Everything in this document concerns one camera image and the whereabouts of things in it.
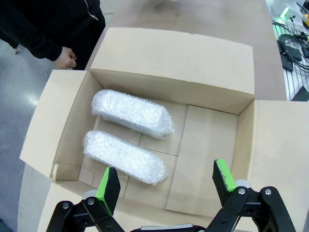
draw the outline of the open cardboard box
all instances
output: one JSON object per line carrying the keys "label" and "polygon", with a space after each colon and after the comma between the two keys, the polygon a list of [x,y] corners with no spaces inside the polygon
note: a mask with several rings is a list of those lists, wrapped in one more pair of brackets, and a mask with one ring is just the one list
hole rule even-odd
{"label": "open cardboard box", "polygon": [[[234,177],[248,179],[255,190],[277,187],[300,231],[309,207],[302,160],[309,130],[301,123],[309,108],[254,101],[253,82],[249,46],[174,31],[109,29],[90,72],[53,71],[29,126],[21,159],[55,181],[40,229],[47,227],[51,204],[98,187],[106,165],[83,155],[84,135],[95,129],[153,151],[169,169],[156,186],[118,172],[115,218],[126,231],[145,223],[207,226],[220,209],[214,159],[225,159]],[[164,105],[175,134],[160,141],[91,115],[92,98],[104,88]],[[239,227],[255,231],[247,222]]]}

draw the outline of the person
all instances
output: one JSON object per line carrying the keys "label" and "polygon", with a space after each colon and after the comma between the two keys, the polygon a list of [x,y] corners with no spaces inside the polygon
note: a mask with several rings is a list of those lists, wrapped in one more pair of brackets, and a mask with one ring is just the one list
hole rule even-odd
{"label": "person", "polygon": [[0,0],[0,31],[59,69],[84,70],[105,28],[99,0]]}

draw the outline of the bubble-wrapped package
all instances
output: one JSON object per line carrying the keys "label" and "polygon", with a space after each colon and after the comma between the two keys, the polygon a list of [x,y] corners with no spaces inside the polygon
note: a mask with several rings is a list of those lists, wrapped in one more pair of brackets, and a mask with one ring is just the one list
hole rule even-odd
{"label": "bubble-wrapped package", "polygon": [[168,175],[159,156],[103,131],[87,132],[84,154],[147,184],[156,185]]}
{"label": "bubble-wrapped package", "polygon": [[93,97],[92,114],[158,139],[167,139],[174,132],[164,106],[111,89],[99,91]]}

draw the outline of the box flap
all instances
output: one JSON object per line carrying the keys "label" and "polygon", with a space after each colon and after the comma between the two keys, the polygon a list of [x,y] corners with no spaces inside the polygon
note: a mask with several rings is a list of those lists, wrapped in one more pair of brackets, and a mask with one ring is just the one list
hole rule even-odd
{"label": "box flap", "polygon": [[212,180],[213,160],[231,167],[236,115],[189,106],[166,209],[214,217],[221,209]]}
{"label": "box flap", "polygon": [[252,47],[198,34],[109,28],[91,69],[160,76],[254,94]]}
{"label": "box flap", "polygon": [[[255,191],[278,189],[296,231],[303,231],[309,208],[308,118],[307,102],[256,101],[248,181]],[[244,222],[239,229],[248,227]]]}
{"label": "box flap", "polygon": [[54,70],[30,122],[21,160],[50,177],[63,128],[86,71]]}

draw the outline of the hand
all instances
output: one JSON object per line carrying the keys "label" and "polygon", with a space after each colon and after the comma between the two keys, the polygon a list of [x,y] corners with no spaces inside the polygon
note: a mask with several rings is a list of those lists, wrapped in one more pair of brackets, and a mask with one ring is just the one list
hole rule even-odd
{"label": "hand", "polygon": [[62,52],[58,59],[54,61],[56,68],[58,69],[71,69],[76,67],[76,55],[72,49],[68,47],[62,47]]}

